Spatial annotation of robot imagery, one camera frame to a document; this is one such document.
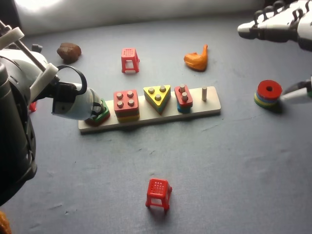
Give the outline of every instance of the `wooden base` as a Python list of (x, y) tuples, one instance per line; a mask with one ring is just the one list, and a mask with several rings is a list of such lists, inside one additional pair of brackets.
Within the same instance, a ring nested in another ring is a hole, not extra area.
[(159, 122), (166, 122), (172, 120), (181, 120), (185, 118), (207, 116), (220, 113), (221, 105), (218, 94), (213, 86), (207, 87), (207, 100), (202, 100), (202, 89), (190, 89), (193, 98), (193, 107), (191, 112), (182, 114), (177, 110), (175, 93), (171, 92), (169, 99), (162, 115), (160, 115), (145, 99), (145, 96), (139, 96), (140, 118), (136, 121), (120, 123), (114, 112), (114, 101), (107, 101), (106, 105), (109, 108), (111, 116), (99, 126), (91, 126), (84, 120), (78, 121), (78, 127), (81, 133), (94, 133), (98, 131), (112, 130), (127, 126), (148, 125)]

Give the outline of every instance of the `red rectangular block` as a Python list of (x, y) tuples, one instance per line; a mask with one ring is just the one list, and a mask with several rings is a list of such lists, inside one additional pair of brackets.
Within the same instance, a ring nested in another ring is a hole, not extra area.
[(182, 107), (182, 108), (192, 107), (193, 99), (192, 99), (192, 96), (190, 94), (189, 88), (187, 87), (187, 85), (185, 85), (184, 87), (185, 87), (185, 92), (187, 93), (188, 100), (187, 101), (182, 100), (182, 93), (180, 93), (180, 87), (179, 86), (175, 87), (175, 97), (176, 97), (180, 107)]
[(114, 92), (114, 111), (116, 114), (133, 112), (138, 109), (138, 97), (135, 89)]

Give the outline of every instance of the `white backdrop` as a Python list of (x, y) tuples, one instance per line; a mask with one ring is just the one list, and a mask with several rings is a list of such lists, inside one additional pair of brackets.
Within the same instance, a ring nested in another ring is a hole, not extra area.
[(24, 33), (261, 8), (264, 0), (15, 0)]

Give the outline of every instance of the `red disc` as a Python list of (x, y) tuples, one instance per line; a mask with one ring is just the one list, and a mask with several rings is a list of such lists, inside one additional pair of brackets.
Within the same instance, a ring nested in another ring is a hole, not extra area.
[(264, 80), (258, 85), (257, 92), (260, 97), (267, 100), (276, 100), (282, 94), (282, 87), (274, 80)]

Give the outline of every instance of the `gray table surface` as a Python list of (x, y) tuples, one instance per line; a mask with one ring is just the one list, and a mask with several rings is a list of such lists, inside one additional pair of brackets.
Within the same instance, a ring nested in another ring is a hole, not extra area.
[[(310, 234), (311, 104), (283, 114), (253, 100), (260, 81), (284, 89), (312, 73), (312, 53), (295, 42), (242, 39), (251, 15), (177, 19), (90, 28), (26, 38), (62, 63), (62, 42), (82, 49), (74, 66), (104, 99), (114, 91), (186, 83), (215, 86), (221, 115), (81, 135), (78, 122), (51, 115), (52, 100), (32, 114), (38, 172), (1, 210), (14, 233)], [(209, 68), (188, 69), (186, 53), (209, 45)], [(140, 72), (121, 72), (120, 52), (135, 47)], [(79, 81), (62, 70), (63, 81)], [(173, 187), (170, 210), (145, 207), (152, 177)]]

